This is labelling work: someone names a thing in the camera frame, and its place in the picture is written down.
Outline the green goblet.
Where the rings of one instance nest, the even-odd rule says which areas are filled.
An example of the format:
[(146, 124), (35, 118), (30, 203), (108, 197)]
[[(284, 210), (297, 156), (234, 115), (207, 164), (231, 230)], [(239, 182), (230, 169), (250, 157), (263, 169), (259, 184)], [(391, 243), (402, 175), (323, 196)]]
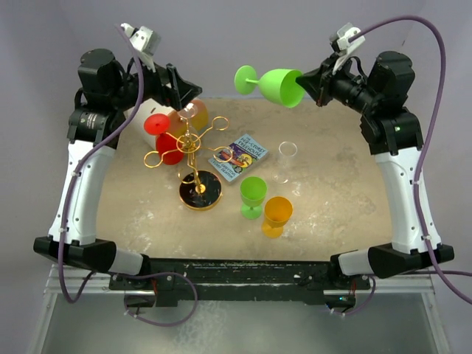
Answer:
[(301, 76), (297, 69), (272, 69), (258, 78), (252, 66), (244, 65), (236, 71), (234, 85), (239, 94), (249, 95), (258, 88), (269, 102), (294, 108), (305, 96), (305, 90), (296, 82)]
[(266, 182), (260, 177), (250, 176), (241, 182), (240, 197), (243, 204), (240, 211), (245, 218), (254, 220), (262, 215), (267, 190)]

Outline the clear wine glass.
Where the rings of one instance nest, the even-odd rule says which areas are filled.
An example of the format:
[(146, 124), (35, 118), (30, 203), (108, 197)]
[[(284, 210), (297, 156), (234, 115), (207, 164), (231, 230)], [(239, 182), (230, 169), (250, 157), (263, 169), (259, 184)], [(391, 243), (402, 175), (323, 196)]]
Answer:
[(178, 112), (181, 123), (183, 124), (183, 131), (178, 137), (181, 149), (187, 153), (187, 159), (194, 159), (201, 140), (198, 138), (198, 132), (193, 126), (192, 119), (196, 117), (198, 109), (193, 103), (189, 103), (185, 108)]

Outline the red plastic goblet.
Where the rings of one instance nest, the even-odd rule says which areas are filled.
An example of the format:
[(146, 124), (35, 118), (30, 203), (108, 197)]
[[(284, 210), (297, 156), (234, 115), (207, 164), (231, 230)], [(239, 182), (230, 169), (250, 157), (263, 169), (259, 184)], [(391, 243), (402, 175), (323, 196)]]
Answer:
[(177, 149), (177, 138), (169, 133), (170, 118), (166, 114), (151, 114), (143, 125), (145, 132), (156, 138), (156, 152), (163, 164), (178, 164), (184, 154)]

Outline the orange plastic goblet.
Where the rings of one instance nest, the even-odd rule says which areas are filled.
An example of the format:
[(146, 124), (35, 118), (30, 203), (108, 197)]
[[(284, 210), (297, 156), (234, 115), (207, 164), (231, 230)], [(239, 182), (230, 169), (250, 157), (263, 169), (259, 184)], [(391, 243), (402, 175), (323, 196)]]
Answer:
[(282, 196), (270, 198), (264, 208), (264, 220), (261, 226), (263, 234), (269, 238), (280, 237), (292, 213), (293, 205), (287, 198)]

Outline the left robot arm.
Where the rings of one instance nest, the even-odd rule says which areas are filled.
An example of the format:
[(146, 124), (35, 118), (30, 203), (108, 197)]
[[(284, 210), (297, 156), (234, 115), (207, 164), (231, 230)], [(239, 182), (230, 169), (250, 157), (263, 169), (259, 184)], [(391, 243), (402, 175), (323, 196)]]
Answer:
[(80, 59), (81, 87), (69, 118), (69, 163), (57, 214), (47, 236), (34, 241), (33, 250), (61, 266), (98, 273), (126, 274), (135, 289), (149, 286), (151, 270), (145, 256), (119, 249), (97, 237), (97, 211), (103, 182), (117, 149), (119, 135), (148, 99), (180, 110), (202, 89), (183, 80), (172, 64), (147, 68), (136, 62), (127, 73), (108, 49), (93, 49)]

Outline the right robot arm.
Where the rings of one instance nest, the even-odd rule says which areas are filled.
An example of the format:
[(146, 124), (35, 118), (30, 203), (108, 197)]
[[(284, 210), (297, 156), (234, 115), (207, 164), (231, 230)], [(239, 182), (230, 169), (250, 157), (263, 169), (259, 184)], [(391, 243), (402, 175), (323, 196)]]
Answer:
[(369, 74), (339, 70), (336, 55), (296, 79), (319, 106), (331, 100), (361, 114), (360, 129), (379, 166), (392, 221), (389, 243), (333, 255), (329, 283), (346, 288), (354, 276), (374, 274), (385, 279), (454, 259), (454, 249), (439, 236), (417, 163), (425, 147), (419, 119), (404, 105), (415, 79), (412, 61), (394, 51), (382, 52)]

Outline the gold wine glass rack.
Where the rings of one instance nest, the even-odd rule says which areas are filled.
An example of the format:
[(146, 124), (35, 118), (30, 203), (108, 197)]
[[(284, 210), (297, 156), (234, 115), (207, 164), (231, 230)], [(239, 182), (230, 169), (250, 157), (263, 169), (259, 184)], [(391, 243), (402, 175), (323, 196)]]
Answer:
[[(205, 150), (202, 143), (203, 137), (210, 131), (225, 131), (229, 128), (229, 119), (223, 116), (217, 116), (212, 119), (210, 126), (198, 138), (201, 140), (201, 146), (198, 152)], [(180, 181), (178, 195), (181, 202), (189, 209), (197, 211), (206, 211), (217, 205), (222, 196), (221, 180), (212, 172), (208, 170), (201, 170), (198, 168), (198, 157), (195, 155), (194, 159), (187, 159), (187, 153), (181, 149), (179, 140), (177, 138), (177, 149), (184, 154), (186, 159), (186, 167), (190, 169), (190, 173), (183, 176), (182, 171), (178, 171), (178, 178)], [(156, 169), (163, 164), (158, 153), (153, 150), (148, 152), (144, 158), (143, 163), (147, 168)]]

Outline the white orange cylinder appliance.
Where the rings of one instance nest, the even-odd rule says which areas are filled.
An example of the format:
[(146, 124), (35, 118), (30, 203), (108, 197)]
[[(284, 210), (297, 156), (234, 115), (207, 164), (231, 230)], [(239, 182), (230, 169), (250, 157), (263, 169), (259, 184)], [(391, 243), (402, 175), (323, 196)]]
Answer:
[[(196, 128), (198, 135), (203, 133), (209, 127), (209, 114), (204, 102), (200, 99), (194, 99), (192, 103), (198, 109), (195, 118), (192, 119), (193, 126)], [(161, 106), (156, 101), (149, 99), (140, 105), (140, 108), (130, 123), (132, 127), (144, 141), (150, 145), (151, 151), (156, 150), (156, 138), (145, 132), (143, 127), (145, 120), (151, 114), (166, 114), (170, 118), (169, 133), (178, 138), (183, 131), (183, 124), (180, 121), (178, 112), (171, 107)]]

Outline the clear glass on table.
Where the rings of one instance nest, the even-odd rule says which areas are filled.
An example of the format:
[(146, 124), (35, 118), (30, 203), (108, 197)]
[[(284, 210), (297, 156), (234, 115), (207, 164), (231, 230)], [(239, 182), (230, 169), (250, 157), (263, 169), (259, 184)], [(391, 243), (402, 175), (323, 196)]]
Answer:
[(277, 163), (272, 176), (273, 180), (278, 184), (288, 182), (297, 152), (298, 148), (295, 143), (289, 141), (280, 143), (277, 153)]

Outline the colourful children's book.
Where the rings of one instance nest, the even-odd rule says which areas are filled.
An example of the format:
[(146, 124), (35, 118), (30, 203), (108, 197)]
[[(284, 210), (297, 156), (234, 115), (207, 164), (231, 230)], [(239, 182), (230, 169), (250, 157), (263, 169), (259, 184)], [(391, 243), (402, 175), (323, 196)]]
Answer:
[(219, 149), (208, 162), (231, 184), (267, 156), (268, 149), (246, 133), (229, 146)]

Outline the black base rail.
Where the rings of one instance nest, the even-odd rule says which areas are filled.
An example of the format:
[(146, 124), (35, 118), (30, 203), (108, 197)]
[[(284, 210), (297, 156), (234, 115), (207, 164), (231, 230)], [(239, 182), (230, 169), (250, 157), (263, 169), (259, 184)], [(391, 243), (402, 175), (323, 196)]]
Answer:
[(118, 274), (114, 291), (150, 291), (156, 305), (181, 300), (354, 304), (353, 290), (368, 290), (368, 280), (339, 274), (328, 261), (196, 260), (150, 258), (140, 278)]

